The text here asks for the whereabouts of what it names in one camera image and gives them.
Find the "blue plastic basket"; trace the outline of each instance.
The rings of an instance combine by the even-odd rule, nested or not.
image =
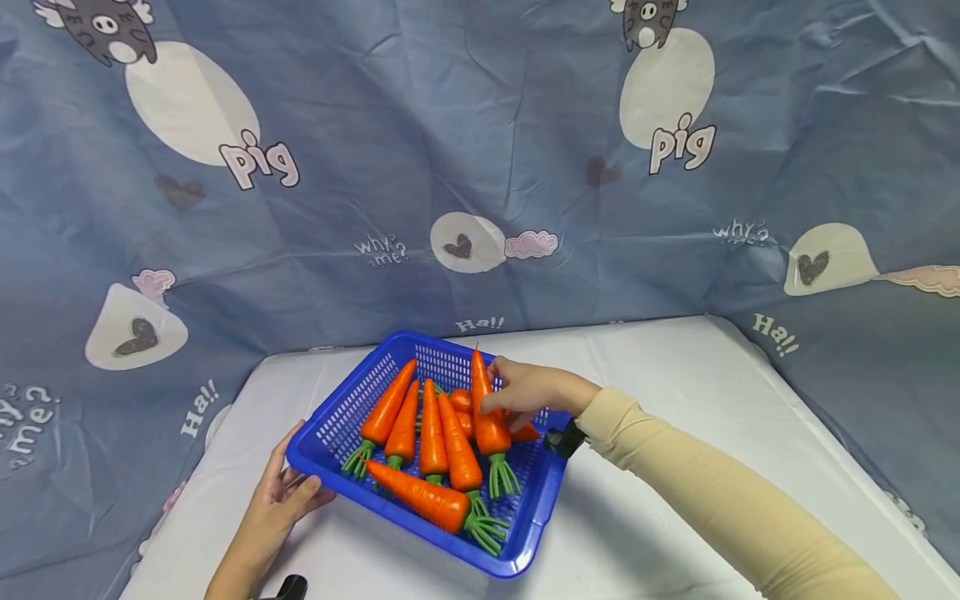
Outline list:
[[[467,536],[453,536],[412,513],[398,501],[385,499],[373,491],[373,480],[347,478],[340,467],[358,445],[364,419],[399,370],[410,359],[417,359],[416,378],[433,379],[448,392],[470,388],[471,348],[451,344],[413,331],[399,331],[383,341],[347,379],[321,404],[290,442],[290,465],[307,474],[319,475],[324,484],[337,493],[362,504],[371,511],[427,540],[442,550],[500,579],[521,574],[533,562],[540,545],[543,527],[550,520],[566,461],[547,450],[542,443],[514,443],[507,453],[522,493],[490,501],[487,487],[481,494],[491,516],[511,523],[506,541],[496,557],[491,556]],[[490,364],[492,356],[484,354]],[[501,382],[494,381],[500,389]],[[543,433],[549,428],[563,429],[569,415],[544,410],[534,419]],[[417,441],[419,456],[420,441]],[[488,472],[486,459],[479,455],[481,468]],[[383,448],[373,459],[385,462]],[[419,476],[418,460],[404,468]]]

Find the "beige sleeve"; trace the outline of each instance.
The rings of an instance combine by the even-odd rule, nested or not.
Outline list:
[[[601,456],[650,485],[770,600],[899,598],[790,496],[733,457],[602,390],[577,425]]]

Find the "human hand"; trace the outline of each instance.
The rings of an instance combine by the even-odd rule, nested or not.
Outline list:
[[[572,372],[516,363],[503,356],[497,356],[487,371],[491,380],[500,375],[503,389],[484,397],[480,412],[509,410],[511,431],[520,429],[544,407],[579,417],[600,391],[599,386]]]
[[[302,426],[301,420],[271,452],[247,512],[210,582],[207,600],[250,598],[297,521],[337,497],[321,487],[320,477],[304,479],[294,469],[283,468],[287,445]]]

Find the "white tablecloth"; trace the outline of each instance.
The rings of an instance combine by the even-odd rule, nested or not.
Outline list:
[[[694,317],[470,338],[490,353],[578,372],[762,473],[864,556],[904,600],[960,599],[960,578],[725,322]],[[276,356],[230,409],[123,600],[203,597],[271,448],[369,351]],[[742,599],[758,594],[634,476],[584,447],[540,552],[496,581],[339,498],[302,521],[262,595],[289,573],[307,598]]]

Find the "wrist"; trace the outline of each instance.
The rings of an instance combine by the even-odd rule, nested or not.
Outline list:
[[[259,582],[248,570],[223,561],[210,580],[204,600],[247,600]]]
[[[600,392],[600,386],[572,372],[564,372],[558,383],[561,408],[573,417],[580,417]]]
[[[260,583],[258,571],[228,550],[210,580],[207,600],[252,598]]]

